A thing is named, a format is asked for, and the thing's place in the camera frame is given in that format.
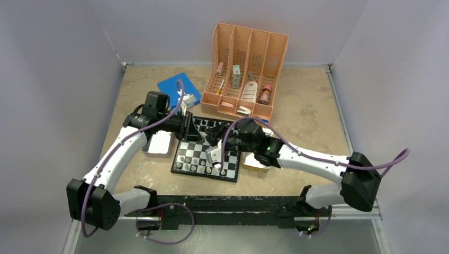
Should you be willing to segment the silver tin with white pieces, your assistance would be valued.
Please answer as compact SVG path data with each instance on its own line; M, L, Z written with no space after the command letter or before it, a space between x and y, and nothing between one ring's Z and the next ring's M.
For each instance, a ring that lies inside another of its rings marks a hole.
M142 152L147 157L168 158L171 154L171 146L172 133L158 131L144 145Z

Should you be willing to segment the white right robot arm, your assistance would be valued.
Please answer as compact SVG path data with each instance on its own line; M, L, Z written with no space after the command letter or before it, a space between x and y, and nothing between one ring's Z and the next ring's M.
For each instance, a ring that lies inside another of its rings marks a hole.
M249 152L266 167L297 169L331 181L326 186L304 187L297 208L303 215L335 204L370 212L379 190L381 175L368 158L359 152L337 156L316 152L284 142L267 134L255 120L243 119L236 124L221 124L207 129L205 138L208 162L218 167L228 151Z

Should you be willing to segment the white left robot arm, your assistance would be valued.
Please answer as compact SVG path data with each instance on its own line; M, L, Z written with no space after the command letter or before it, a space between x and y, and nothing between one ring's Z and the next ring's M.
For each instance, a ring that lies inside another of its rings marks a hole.
M131 160L158 131L172 133L180 141L204 140L194 125L193 114L181 105L170 111L168 102L167 94L148 92L145 102L125 118L118 137L97 165L81 180L68 183L72 219L109 230L119 217L131 212L139 211L144 216L157 212L155 190L143 186L119 194L114 190Z

